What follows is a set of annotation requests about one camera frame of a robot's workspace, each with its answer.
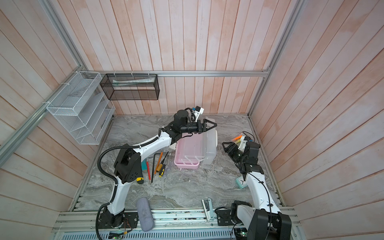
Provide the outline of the pink plastic tool box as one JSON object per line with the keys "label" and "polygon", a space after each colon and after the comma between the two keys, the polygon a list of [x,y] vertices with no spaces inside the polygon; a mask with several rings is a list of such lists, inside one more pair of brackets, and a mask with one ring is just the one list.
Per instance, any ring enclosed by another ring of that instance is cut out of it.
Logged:
{"label": "pink plastic tool box", "polygon": [[174,164],[179,169],[197,169],[202,165],[212,165],[217,155],[217,135],[193,134],[180,139],[176,145]]}

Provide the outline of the orange handled screwdriver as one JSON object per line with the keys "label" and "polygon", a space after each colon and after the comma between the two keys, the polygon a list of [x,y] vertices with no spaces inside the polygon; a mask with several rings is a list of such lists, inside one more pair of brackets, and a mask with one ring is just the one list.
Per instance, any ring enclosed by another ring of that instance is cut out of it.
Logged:
{"label": "orange handled screwdriver", "polygon": [[159,167],[159,165],[160,165],[160,162],[161,162],[161,159],[162,159],[163,154],[164,154],[164,152],[161,152],[161,153],[160,153],[160,156],[159,156],[159,159],[158,159],[156,168],[155,168],[155,175],[156,175],[156,173],[157,173],[157,171],[158,171],[157,169],[158,169],[158,167]]}

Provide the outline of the teal handled tool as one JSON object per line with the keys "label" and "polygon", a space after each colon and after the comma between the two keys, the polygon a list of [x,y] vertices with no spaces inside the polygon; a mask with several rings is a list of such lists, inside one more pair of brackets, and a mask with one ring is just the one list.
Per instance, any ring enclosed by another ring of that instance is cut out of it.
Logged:
{"label": "teal handled tool", "polygon": [[146,172],[147,171],[147,162],[146,160],[142,161],[141,163],[142,171]]}

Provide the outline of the red handled screwdriver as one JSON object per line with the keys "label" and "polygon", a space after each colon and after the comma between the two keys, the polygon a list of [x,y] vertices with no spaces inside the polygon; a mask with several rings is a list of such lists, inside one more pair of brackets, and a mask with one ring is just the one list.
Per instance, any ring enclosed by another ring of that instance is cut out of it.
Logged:
{"label": "red handled screwdriver", "polygon": [[147,173],[148,173],[148,178],[149,178],[149,183],[151,184],[151,172],[150,172],[150,165],[149,165],[149,161],[146,160],[146,166],[147,166]]}

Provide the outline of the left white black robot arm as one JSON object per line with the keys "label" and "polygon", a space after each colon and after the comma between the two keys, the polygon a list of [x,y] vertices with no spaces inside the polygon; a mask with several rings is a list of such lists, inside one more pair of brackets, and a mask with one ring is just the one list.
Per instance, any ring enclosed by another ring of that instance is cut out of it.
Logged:
{"label": "left white black robot arm", "polygon": [[[173,121],[159,128],[158,134],[154,137],[132,146],[125,144],[112,147],[101,153],[97,160],[98,170],[114,181],[114,188],[110,200],[98,209],[95,226],[97,235],[100,227],[120,228],[126,222],[125,201],[130,186],[134,182],[143,183],[143,160],[177,143],[183,138],[183,134],[191,137],[217,127],[217,123],[211,120],[199,120],[202,110],[200,107],[179,110],[174,114]],[[102,168],[101,161],[107,153],[114,150],[119,150],[119,154],[114,163],[114,173],[109,174]]]}

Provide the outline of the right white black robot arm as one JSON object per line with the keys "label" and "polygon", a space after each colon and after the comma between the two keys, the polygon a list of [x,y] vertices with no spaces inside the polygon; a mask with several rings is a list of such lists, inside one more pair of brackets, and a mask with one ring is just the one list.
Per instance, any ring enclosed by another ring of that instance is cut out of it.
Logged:
{"label": "right white black robot arm", "polygon": [[242,174],[253,199],[252,204],[234,201],[232,220],[244,225],[248,240],[267,240],[270,236],[274,240],[289,240],[292,221],[275,204],[267,187],[264,171],[258,164],[261,146],[253,141],[246,141],[243,149],[234,142],[223,142],[222,146]]}

